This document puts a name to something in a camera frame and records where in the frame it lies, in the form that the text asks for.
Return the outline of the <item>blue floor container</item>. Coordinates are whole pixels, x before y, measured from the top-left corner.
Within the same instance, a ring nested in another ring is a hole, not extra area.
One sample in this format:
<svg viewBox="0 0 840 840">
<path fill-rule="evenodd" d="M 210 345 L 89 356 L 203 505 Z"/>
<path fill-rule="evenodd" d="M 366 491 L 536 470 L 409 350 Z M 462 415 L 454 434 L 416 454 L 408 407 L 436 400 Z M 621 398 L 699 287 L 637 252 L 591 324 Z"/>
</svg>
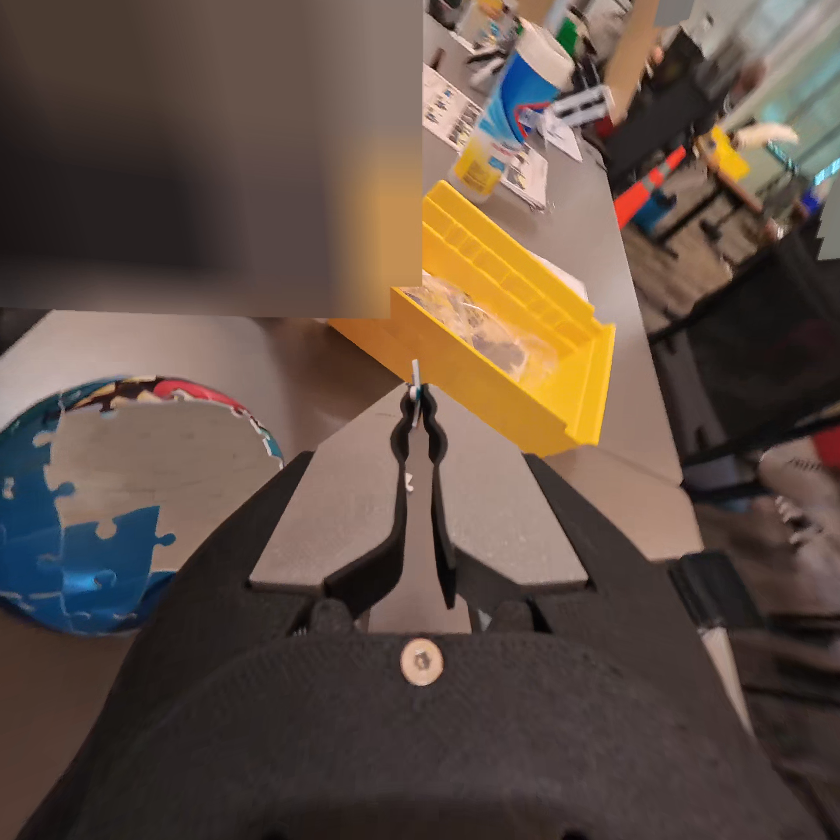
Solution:
<svg viewBox="0 0 840 840">
<path fill-rule="evenodd" d="M 632 224 L 645 236 L 652 237 L 655 228 L 675 209 L 676 194 L 667 194 L 661 190 L 651 192 L 646 203 L 632 217 Z"/>
</svg>

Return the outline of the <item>white sneaker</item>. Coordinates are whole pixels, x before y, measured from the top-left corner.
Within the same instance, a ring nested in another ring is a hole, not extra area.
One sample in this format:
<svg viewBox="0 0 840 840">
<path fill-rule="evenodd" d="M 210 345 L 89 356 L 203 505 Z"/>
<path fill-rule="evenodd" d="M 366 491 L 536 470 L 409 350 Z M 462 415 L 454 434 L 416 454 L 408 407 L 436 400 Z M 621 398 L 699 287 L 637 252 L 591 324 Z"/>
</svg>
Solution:
<svg viewBox="0 0 840 840">
<path fill-rule="evenodd" d="M 758 477 L 774 497 L 786 527 L 797 572 L 821 589 L 838 595 L 839 489 L 810 438 L 766 450 Z"/>
</svg>

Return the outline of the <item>black battery device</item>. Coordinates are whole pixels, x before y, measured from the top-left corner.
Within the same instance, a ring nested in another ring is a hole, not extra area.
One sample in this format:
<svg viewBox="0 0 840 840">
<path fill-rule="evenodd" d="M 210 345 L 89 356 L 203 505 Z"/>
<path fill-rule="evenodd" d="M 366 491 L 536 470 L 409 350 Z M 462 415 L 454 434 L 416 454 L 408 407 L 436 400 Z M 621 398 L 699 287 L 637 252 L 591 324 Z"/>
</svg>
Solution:
<svg viewBox="0 0 840 840">
<path fill-rule="evenodd" d="M 764 629 L 766 623 L 729 557 L 720 551 L 690 553 L 666 563 L 668 577 L 701 631 Z"/>
</svg>

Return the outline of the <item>clear plastic bag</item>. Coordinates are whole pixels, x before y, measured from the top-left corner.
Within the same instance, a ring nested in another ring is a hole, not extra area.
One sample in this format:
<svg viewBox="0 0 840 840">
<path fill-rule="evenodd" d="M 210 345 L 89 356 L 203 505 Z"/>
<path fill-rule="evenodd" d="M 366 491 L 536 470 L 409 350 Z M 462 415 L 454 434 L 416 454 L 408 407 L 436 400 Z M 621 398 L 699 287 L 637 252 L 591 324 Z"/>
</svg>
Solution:
<svg viewBox="0 0 840 840">
<path fill-rule="evenodd" d="M 406 294 L 519 385 L 540 386 L 559 368 L 559 355 L 548 343 L 511 325 L 445 280 L 425 271 L 421 284 L 407 288 Z"/>
</svg>

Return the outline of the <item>disinfectant wipes canister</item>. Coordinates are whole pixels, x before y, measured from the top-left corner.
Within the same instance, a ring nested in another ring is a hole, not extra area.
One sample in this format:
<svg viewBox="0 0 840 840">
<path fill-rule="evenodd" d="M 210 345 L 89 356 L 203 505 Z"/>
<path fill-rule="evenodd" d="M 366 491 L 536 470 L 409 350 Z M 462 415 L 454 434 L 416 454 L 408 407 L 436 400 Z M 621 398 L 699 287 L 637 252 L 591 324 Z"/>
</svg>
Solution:
<svg viewBox="0 0 840 840">
<path fill-rule="evenodd" d="M 450 169 L 452 186 L 472 203 L 484 203 L 573 70 L 574 59 L 547 29 L 522 21 L 516 45 Z"/>
</svg>

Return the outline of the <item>orange traffic cone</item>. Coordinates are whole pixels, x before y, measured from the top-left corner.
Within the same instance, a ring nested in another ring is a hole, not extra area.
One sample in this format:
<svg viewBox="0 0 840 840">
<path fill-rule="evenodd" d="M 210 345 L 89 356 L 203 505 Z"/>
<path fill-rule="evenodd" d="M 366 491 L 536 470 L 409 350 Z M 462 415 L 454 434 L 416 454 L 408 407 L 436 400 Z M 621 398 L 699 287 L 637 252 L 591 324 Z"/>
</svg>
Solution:
<svg viewBox="0 0 840 840">
<path fill-rule="evenodd" d="M 687 149 L 681 145 L 664 161 L 636 181 L 614 200 L 614 211 L 619 229 L 623 229 L 646 204 L 651 195 L 662 186 L 686 158 Z"/>
</svg>

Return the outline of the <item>printed paper sheet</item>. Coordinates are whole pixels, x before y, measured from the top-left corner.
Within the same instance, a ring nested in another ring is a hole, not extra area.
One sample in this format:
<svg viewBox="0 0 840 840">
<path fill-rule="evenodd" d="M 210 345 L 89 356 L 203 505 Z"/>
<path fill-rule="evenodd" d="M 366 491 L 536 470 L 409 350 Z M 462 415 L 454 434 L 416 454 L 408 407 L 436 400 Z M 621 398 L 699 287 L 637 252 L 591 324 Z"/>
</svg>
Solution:
<svg viewBox="0 0 840 840">
<path fill-rule="evenodd" d="M 543 212 L 547 205 L 549 163 L 540 152 L 524 145 L 502 176 L 501 183 L 531 209 Z"/>
<path fill-rule="evenodd" d="M 429 65 L 423 65 L 423 117 L 426 131 L 461 152 L 482 108 Z"/>
</svg>

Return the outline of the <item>black office chair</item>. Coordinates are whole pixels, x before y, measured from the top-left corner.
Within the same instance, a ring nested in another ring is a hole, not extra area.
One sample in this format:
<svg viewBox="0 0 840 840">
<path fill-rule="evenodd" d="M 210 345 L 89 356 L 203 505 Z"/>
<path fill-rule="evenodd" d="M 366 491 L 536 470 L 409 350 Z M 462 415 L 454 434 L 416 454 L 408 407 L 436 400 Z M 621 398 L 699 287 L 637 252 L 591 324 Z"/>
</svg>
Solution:
<svg viewBox="0 0 840 840">
<path fill-rule="evenodd" d="M 680 465 L 791 439 L 839 398 L 838 259 L 809 218 L 648 343 Z"/>
</svg>

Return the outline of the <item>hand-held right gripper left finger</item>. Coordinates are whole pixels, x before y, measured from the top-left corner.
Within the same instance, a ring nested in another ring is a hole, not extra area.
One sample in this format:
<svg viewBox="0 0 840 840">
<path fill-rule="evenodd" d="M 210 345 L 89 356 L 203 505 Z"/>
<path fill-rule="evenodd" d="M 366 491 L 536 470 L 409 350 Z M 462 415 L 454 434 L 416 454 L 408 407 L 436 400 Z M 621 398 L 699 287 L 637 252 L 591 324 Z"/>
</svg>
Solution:
<svg viewBox="0 0 840 840">
<path fill-rule="evenodd" d="M 397 386 L 317 447 L 249 576 L 253 588 L 332 598 L 354 617 L 395 588 L 412 396 Z"/>
</svg>

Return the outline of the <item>yellow plastic storage bin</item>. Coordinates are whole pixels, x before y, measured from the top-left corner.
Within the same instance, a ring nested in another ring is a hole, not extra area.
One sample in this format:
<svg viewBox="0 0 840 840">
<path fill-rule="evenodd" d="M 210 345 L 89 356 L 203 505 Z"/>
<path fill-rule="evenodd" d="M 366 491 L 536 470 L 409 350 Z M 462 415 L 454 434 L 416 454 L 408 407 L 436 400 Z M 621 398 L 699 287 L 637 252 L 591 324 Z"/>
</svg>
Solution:
<svg viewBox="0 0 840 840">
<path fill-rule="evenodd" d="M 423 268 L 546 342 L 556 364 L 536 382 L 526 375 L 516 382 L 397 287 L 389 318 L 332 319 L 329 326 L 403 379 L 418 360 L 427 382 L 526 452 L 597 445 L 615 326 L 599 323 L 591 303 L 445 181 L 423 198 Z"/>
</svg>

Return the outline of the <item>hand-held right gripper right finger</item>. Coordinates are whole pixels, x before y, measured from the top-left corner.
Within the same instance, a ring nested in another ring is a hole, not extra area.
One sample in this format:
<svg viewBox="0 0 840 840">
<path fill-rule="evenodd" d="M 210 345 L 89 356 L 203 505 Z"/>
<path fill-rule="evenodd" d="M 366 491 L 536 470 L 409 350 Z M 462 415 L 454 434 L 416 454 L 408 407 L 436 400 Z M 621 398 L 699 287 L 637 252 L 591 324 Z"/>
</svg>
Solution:
<svg viewBox="0 0 840 840">
<path fill-rule="evenodd" d="M 501 603 L 579 591 L 589 575 L 520 448 L 436 385 L 424 385 L 437 578 L 491 615 Z"/>
</svg>

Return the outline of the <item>white folding stand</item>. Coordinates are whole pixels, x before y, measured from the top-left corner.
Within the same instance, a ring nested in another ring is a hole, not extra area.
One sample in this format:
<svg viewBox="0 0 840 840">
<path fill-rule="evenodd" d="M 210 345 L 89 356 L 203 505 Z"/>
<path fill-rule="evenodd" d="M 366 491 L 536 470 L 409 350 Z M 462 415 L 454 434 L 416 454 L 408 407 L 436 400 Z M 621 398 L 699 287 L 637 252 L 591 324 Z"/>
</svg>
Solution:
<svg viewBox="0 0 840 840">
<path fill-rule="evenodd" d="M 551 130 L 563 123 L 570 128 L 602 120 L 612 113 L 613 96 L 606 84 L 567 92 L 554 100 L 542 116 L 541 128 Z"/>
</svg>

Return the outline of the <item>tan desk divider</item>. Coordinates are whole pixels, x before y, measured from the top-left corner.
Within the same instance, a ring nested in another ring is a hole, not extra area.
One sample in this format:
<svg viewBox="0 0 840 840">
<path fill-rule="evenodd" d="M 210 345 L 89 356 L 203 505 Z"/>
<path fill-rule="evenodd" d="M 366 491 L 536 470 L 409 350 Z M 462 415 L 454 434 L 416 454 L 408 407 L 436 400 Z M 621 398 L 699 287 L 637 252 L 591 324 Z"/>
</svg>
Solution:
<svg viewBox="0 0 840 840">
<path fill-rule="evenodd" d="M 609 116 L 618 126 L 627 116 L 661 27 L 655 24 L 659 1 L 635 1 L 623 32 L 605 67 L 604 85 L 610 92 Z"/>
</svg>

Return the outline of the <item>blue puzzle ball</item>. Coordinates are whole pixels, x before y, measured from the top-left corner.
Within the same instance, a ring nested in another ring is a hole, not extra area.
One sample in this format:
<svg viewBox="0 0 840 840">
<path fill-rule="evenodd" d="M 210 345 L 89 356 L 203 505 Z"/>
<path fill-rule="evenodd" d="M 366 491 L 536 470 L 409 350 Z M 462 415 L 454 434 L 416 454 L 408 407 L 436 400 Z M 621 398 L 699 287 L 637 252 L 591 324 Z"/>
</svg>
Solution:
<svg viewBox="0 0 840 840">
<path fill-rule="evenodd" d="M 2 430 L 2 604 L 63 634 L 133 631 L 283 459 L 243 404 L 194 381 L 49 395 Z"/>
</svg>

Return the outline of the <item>small yellow bin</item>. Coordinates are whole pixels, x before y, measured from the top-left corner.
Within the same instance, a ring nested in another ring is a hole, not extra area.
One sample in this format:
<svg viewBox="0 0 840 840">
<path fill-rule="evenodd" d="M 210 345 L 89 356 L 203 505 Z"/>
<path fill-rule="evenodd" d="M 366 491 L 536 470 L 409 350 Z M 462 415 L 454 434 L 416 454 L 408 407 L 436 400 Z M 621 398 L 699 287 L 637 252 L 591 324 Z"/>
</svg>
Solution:
<svg viewBox="0 0 840 840">
<path fill-rule="evenodd" d="M 733 182 L 740 182 L 750 172 L 750 165 L 733 147 L 729 136 L 715 126 L 706 135 L 707 154 L 717 170 Z"/>
</svg>

